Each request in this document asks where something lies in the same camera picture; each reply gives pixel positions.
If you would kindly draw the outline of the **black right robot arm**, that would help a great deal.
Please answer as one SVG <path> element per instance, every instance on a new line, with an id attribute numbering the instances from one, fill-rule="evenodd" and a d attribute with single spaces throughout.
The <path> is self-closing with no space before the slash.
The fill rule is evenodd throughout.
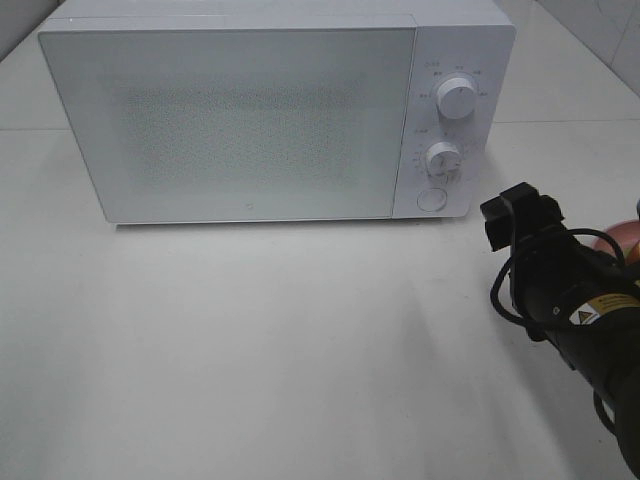
<path id="1" fill-rule="evenodd" d="M 591 385 L 597 415 L 639 472 L 639 288 L 609 234 L 568 229 L 547 195 L 502 193 L 512 305 Z"/>

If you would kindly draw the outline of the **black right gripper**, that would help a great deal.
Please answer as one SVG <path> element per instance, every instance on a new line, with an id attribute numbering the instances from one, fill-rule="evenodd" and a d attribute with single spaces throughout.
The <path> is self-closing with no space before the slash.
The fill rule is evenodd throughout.
<path id="1" fill-rule="evenodd" d="M 562 295 L 571 280 L 561 269 L 576 241 L 566 233 L 558 202 L 548 195 L 505 195 L 503 200 L 512 222 L 512 306 L 523 320 L 569 319 Z"/>

